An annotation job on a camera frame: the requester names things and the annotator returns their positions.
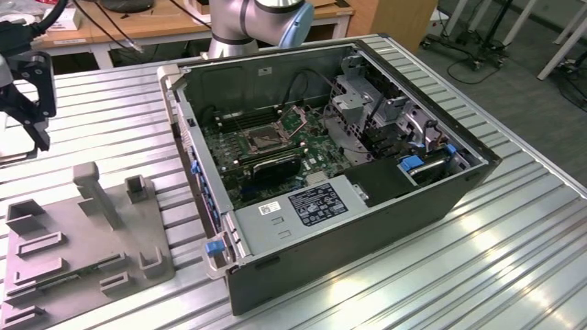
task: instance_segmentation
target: metal slats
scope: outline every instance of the metal slats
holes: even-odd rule
[[[63,97],[49,128],[58,143],[39,159],[0,169],[0,206],[26,196],[46,204],[75,195],[66,184],[66,168],[79,162],[95,160],[105,166],[105,186],[130,173],[146,174],[157,188],[177,275],[54,329],[437,329],[448,325],[578,329],[587,325],[581,187],[565,185],[564,174],[544,167],[541,156],[525,152],[530,148],[392,41],[378,36],[362,40],[501,156],[485,183],[442,220],[234,317],[224,281],[208,279],[201,262],[204,230],[151,83],[157,65],[57,77],[57,93]],[[75,85],[83,86],[83,95],[73,96]],[[29,186],[30,194],[22,186]],[[0,254],[6,233],[3,225]]]

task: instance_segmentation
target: white label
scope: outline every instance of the white label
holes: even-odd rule
[[[268,74],[272,74],[273,68],[272,67],[264,67],[258,69],[258,76],[266,76]]]
[[[258,207],[260,215],[268,215],[270,212],[278,211],[281,207],[276,201]]]
[[[85,43],[85,39],[69,39],[69,40],[58,40],[53,41],[54,45],[67,45],[70,43]]]

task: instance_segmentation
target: sticker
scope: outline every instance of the sticker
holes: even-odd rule
[[[288,198],[301,222],[308,227],[348,211],[330,184],[322,184]]]
[[[278,211],[281,207],[276,201],[258,207],[260,215],[268,215],[270,212]]]
[[[69,39],[69,40],[57,40],[53,41],[54,45],[69,45],[71,43],[85,43],[86,40],[85,39]]]
[[[258,77],[266,76],[268,74],[272,74],[272,72],[273,72],[272,67],[264,67],[264,68],[258,69]]]

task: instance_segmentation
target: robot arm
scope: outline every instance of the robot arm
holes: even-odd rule
[[[59,0],[45,19],[26,26],[0,22],[0,111],[22,125],[34,142],[31,155],[37,149],[47,150],[45,129],[47,118],[54,117],[55,106],[50,57],[43,52],[29,52],[30,42],[45,33],[65,6],[66,0]],[[17,90],[13,81],[18,79],[35,87],[37,101],[29,100]]]
[[[308,35],[313,6],[304,0],[212,0],[208,58],[253,53],[256,40],[297,47]]]

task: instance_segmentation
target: barcode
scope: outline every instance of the barcode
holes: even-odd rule
[[[258,207],[260,215],[266,215],[270,212],[274,212],[280,210],[281,207],[278,206],[278,203],[276,201],[270,202],[269,204],[261,205]]]

